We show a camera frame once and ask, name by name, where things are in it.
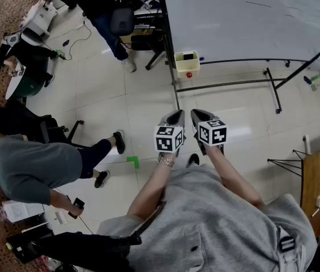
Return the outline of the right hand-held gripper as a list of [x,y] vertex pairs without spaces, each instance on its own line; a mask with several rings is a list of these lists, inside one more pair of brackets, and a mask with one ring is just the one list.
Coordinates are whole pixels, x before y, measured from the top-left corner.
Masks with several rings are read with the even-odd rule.
[[207,155],[206,146],[218,147],[224,153],[227,125],[218,116],[205,110],[193,109],[190,114],[195,127],[194,138],[198,142],[202,155]]

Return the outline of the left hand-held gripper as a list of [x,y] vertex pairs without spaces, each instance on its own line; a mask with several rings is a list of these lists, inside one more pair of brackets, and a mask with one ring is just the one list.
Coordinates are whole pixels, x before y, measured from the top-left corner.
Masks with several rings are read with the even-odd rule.
[[159,153],[176,154],[185,140],[185,111],[172,111],[161,118],[154,129],[155,150]]

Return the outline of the yellow plastic bin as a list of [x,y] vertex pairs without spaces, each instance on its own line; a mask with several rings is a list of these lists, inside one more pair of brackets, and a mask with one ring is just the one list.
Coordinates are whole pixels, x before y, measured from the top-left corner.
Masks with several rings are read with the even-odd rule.
[[179,79],[187,79],[188,77],[186,74],[188,72],[192,73],[193,76],[191,78],[198,76],[200,71],[200,60],[196,51],[192,50],[175,53],[174,61],[176,64],[177,77]]

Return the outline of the person's right forearm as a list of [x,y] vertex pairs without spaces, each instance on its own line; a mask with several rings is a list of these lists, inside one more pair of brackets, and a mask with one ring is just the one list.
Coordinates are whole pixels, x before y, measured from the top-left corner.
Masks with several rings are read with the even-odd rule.
[[205,150],[227,189],[258,209],[265,207],[259,193],[236,171],[217,146],[205,145]]

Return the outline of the person's left forearm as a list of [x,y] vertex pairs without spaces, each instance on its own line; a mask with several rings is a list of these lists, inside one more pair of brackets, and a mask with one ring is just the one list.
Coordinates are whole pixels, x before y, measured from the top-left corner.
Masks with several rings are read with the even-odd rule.
[[146,220],[155,212],[175,160],[176,154],[164,154],[161,157],[153,173],[130,205],[127,215]]

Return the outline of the white whiteboard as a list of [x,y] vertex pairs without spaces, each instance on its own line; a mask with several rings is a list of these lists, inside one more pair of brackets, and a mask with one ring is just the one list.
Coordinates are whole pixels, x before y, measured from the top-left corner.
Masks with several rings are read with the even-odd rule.
[[320,52],[320,0],[165,0],[173,49],[206,62],[308,61]]

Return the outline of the white plastic block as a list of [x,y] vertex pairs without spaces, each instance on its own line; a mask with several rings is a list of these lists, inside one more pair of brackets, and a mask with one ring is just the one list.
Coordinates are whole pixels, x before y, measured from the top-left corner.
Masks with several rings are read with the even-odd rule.
[[54,212],[54,221],[59,225],[66,225],[67,219],[62,210]]

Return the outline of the person's black shoe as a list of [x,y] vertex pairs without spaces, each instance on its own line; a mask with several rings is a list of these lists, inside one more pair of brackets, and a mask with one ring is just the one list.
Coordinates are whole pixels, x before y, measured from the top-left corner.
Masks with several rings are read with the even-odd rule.
[[189,157],[186,167],[189,168],[193,166],[199,166],[199,164],[200,164],[199,156],[198,154],[194,153],[194,154],[191,154],[191,156]]

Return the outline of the person's grey sweatshirt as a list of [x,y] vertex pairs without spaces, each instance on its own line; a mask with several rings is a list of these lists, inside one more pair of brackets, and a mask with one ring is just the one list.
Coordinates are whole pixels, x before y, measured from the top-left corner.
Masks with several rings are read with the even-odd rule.
[[[103,221],[98,232],[130,236],[139,228],[142,243],[128,255],[135,272],[305,271],[317,250],[312,226],[290,194],[258,209],[206,165],[170,174],[149,223],[125,215]],[[282,236],[293,237],[296,248],[282,253]]]

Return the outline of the black phone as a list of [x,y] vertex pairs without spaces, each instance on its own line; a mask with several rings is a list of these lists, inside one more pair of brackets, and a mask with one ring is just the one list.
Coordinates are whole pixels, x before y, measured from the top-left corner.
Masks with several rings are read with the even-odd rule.
[[[81,199],[76,198],[74,200],[74,202],[72,203],[72,205],[76,209],[83,211],[85,203]],[[77,214],[73,214],[71,211],[68,212],[68,215],[71,216],[73,219],[77,219],[78,218],[78,215]]]

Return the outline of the cluttered black desk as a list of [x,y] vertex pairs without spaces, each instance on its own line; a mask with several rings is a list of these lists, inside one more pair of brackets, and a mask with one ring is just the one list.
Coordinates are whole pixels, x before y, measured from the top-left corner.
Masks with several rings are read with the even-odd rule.
[[131,48],[131,37],[135,35],[162,34],[164,19],[160,0],[116,0],[116,8],[129,7],[134,10],[134,30],[130,35],[120,36],[121,43]]

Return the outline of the dark grey backpack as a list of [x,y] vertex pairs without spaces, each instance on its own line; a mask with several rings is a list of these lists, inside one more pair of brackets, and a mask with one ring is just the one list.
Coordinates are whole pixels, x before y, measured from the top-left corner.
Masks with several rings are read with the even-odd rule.
[[132,8],[117,8],[112,12],[110,31],[113,35],[130,35],[134,30],[134,26],[134,10]]

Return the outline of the white round table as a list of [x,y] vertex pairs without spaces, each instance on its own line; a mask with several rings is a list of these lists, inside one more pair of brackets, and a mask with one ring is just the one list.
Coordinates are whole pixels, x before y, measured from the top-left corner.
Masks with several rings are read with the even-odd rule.
[[26,67],[19,62],[16,64],[16,68],[14,72],[12,70],[9,70],[8,74],[11,80],[6,91],[6,95],[5,95],[6,100],[8,100],[14,94],[15,90],[17,89],[18,85],[22,80],[25,70],[26,70]]

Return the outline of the white grey handheld device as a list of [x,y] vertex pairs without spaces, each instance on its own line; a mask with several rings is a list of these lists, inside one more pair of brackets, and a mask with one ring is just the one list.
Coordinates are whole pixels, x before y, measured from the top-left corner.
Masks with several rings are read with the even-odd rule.
[[13,47],[15,44],[17,44],[20,41],[21,33],[17,32],[10,35],[5,35],[3,37],[3,43],[6,45],[9,45],[10,47]]

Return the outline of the green handled brush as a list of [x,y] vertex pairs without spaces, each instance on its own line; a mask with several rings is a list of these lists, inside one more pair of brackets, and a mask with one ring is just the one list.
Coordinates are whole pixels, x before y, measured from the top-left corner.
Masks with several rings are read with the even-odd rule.
[[320,75],[311,78],[304,76],[304,82],[311,87],[313,92],[315,92],[320,87]]

